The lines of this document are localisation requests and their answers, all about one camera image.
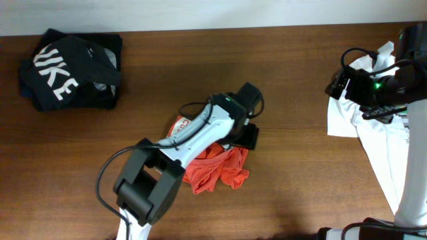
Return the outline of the red orange soccer t-shirt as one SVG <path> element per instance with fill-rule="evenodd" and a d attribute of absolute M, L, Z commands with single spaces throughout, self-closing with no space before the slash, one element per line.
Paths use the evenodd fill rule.
<path fill-rule="evenodd" d="M 225 148 L 213 143 L 186 167 L 183 182 L 191 185 L 194 195 L 214 191 L 217 181 L 238 189 L 250 176 L 244 169 L 248 153 L 241 147 Z"/>

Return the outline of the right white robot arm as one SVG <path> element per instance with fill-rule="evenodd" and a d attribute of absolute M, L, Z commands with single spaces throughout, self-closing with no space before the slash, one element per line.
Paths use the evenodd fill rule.
<path fill-rule="evenodd" d="M 426 238 L 426 24 L 341 67 L 326 87 L 328 133 L 358 137 L 394 219 L 368 217 L 318 239 Z"/>

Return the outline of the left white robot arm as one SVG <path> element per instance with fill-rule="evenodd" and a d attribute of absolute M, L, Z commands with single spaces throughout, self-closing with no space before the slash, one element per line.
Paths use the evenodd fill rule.
<path fill-rule="evenodd" d="M 182 130 L 152 143 L 141 140 L 131 152 L 113 192 L 124 216 L 118 239 L 147 239 L 151 226 L 169 210 L 187 166 L 213 143 L 252 150 L 259 129 L 250 119 L 262 105 L 261 91 L 245 83 L 235 93 L 212 95 Z"/>

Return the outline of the white graphic t-shirt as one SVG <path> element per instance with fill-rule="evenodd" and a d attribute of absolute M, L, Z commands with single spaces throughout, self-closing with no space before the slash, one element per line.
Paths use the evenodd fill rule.
<path fill-rule="evenodd" d="M 327 134 L 360 140 L 393 213 L 401 202 L 409 146 L 406 113 L 396 114 L 391 124 L 363 120 L 359 105 L 344 98 L 329 98 Z"/>

